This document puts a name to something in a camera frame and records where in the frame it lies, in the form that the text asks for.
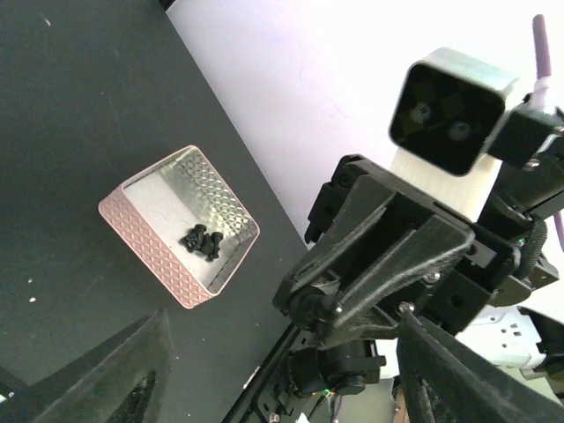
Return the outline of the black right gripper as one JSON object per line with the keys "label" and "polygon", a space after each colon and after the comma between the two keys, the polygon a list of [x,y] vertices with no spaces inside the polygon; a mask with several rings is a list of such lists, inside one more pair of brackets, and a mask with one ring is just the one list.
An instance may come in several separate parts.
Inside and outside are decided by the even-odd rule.
{"label": "black right gripper", "polygon": [[499,197],[471,222],[360,155],[338,162],[308,220],[310,250],[273,304],[319,348],[395,337],[404,302],[457,334],[527,287],[547,237]]}

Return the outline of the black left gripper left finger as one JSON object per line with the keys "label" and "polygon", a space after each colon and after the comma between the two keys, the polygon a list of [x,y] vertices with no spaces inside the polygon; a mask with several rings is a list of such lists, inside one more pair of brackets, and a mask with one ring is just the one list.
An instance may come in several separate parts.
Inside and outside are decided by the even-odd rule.
{"label": "black left gripper left finger", "polygon": [[156,422],[171,369],[158,309],[33,386],[32,422]]}

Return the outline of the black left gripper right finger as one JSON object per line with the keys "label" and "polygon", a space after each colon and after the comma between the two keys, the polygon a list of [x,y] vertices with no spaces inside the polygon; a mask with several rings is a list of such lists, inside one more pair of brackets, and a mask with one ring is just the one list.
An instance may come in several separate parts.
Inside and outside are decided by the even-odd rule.
{"label": "black left gripper right finger", "polygon": [[411,422],[562,422],[563,406],[526,387],[409,309],[397,358]]}

